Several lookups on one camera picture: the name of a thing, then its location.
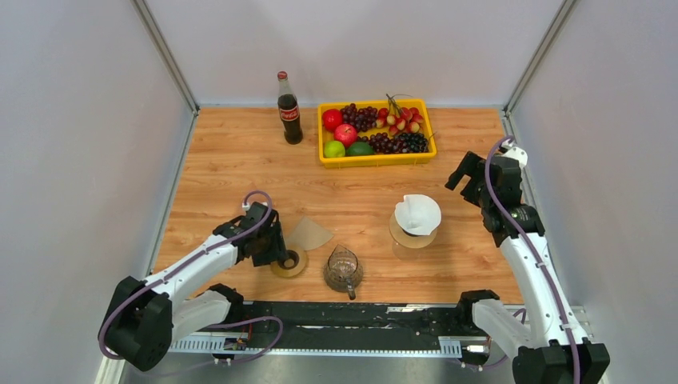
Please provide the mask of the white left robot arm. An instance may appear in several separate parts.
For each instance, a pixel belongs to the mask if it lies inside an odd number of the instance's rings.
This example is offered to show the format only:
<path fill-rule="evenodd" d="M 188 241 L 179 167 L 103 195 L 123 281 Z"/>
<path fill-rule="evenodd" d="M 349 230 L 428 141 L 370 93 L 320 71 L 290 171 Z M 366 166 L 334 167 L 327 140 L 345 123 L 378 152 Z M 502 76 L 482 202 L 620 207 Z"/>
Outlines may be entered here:
<path fill-rule="evenodd" d="M 171 345 L 199 330 L 242 330 L 244 298 L 224 284 L 201 286 L 224 270 L 251 259 L 268 266 L 285 259 L 278 212 L 271 201 L 242 203 L 244 213 L 213 229 L 193 251 L 145 278 L 123 278 L 115 287 L 98 331 L 100 351 L 141 372 L 153 369 Z"/>

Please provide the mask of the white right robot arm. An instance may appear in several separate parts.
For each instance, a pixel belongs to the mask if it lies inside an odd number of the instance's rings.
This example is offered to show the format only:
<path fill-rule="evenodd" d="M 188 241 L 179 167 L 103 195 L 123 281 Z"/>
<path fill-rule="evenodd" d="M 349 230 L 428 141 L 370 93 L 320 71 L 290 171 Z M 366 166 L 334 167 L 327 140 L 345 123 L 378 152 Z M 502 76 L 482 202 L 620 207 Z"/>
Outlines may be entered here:
<path fill-rule="evenodd" d="M 524 299 L 529 324 L 511 315 L 491 290 L 461 294 L 457 325 L 484 331 L 511 362 L 516 383 L 598 383 L 611 358 L 577 320 L 552 267 L 545 228 L 536 209 L 523 203 L 521 164 L 508 154 L 487 158 L 468 152 L 445 186 L 461 190 L 481 210 L 483 225 L 508 261 Z"/>

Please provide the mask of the white paper coffee filter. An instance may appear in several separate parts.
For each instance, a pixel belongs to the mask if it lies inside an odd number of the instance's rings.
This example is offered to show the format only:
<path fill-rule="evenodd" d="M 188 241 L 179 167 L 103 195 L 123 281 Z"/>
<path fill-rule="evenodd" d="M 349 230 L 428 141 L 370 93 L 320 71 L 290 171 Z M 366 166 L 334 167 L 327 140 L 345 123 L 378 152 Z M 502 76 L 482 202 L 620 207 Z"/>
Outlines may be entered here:
<path fill-rule="evenodd" d="M 406 194 L 395 205 L 396 224 L 408 235 L 429 236 L 441 224 L 441 208 L 427 195 Z"/>

